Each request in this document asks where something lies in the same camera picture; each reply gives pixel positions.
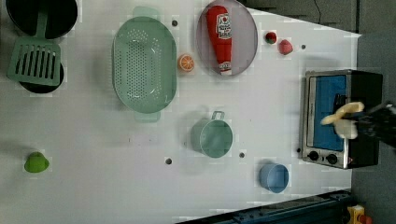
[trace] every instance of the ketchup bottle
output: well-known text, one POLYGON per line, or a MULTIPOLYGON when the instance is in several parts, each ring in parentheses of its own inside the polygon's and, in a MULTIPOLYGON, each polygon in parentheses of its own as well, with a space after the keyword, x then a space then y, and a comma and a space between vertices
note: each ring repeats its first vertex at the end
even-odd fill
POLYGON ((223 76, 230 76, 233 39, 231 21, 225 7, 214 6, 206 13, 207 31, 216 52, 219 69, 223 76))

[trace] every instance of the blue toaster tray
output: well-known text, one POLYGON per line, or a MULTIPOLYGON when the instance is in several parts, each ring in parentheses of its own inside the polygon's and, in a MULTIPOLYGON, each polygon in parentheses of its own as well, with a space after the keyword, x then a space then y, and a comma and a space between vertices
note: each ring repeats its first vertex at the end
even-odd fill
POLYGON ((317 77, 316 82, 313 147, 343 151, 344 140, 335 133, 334 127, 320 122, 333 113, 335 95, 347 95, 347 77, 317 77))

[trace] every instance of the red strawberry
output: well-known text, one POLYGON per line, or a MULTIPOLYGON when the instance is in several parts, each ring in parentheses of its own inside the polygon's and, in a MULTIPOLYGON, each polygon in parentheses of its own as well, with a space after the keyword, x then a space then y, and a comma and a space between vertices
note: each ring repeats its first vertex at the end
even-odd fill
POLYGON ((268 44, 275 44, 276 43, 276 34, 274 32, 269 32, 265 35, 265 41, 268 44))
POLYGON ((282 40, 278 45, 278 50, 281 54, 287 55, 293 51, 293 45, 288 40, 282 40))

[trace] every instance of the white table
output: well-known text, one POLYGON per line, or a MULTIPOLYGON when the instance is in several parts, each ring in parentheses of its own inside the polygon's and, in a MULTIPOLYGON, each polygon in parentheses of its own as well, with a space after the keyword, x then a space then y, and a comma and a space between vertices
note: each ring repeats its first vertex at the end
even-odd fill
POLYGON ((47 95, 6 77, 16 35, 3 3, 0 223, 176 223, 350 188, 350 171, 304 162, 296 148, 305 71, 355 68, 359 36, 250 10, 259 32, 257 57, 244 74, 222 78, 203 68, 194 47, 196 23, 209 2, 80 0, 75 29, 61 42, 65 82, 47 95), (191 53, 197 62, 190 75, 178 77, 175 100, 151 124, 135 122, 111 84, 113 36, 139 5, 161 10, 178 55, 191 53), (295 51, 283 57, 265 44, 268 30, 289 38, 295 51), (226 113, 235 140, 218 160, 193 151, 189 138, 192 125, 214 110, 226 113), (36 150, 50 167, 32 175, 23 164, 36 150), (258 183, 268 161, 290 170, 280 194, 258 183))

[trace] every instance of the ketchup label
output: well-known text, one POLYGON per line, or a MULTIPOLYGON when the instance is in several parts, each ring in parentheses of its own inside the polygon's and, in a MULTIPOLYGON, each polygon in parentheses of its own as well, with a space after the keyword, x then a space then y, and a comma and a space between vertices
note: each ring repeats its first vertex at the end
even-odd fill
POLYGON ((220 39, 231 38, 231 23, 228 13, 218 15, 217 30, 220 39))
POLYGON ((220 71, 231 70, 231 63, 230 62, 220 63, 219 68, 220 68, 220 71))

